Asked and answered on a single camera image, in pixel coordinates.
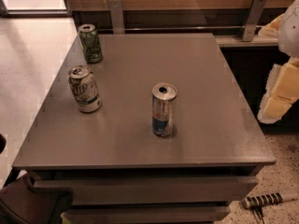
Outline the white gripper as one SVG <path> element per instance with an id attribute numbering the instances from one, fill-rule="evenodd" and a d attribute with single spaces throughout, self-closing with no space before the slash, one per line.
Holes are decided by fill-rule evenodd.
<path id="1" fill-rule="evenodd" d="M 290 57 L 299 57 L 299 0 L 294 0 L 283 15 L 274 18 L 259 31 L 261 37 L 278 37 L 278 48 Z M 258 121 L 273 124 L 299 99 L 299 59 L 274 64 L 260 103 Z"/>

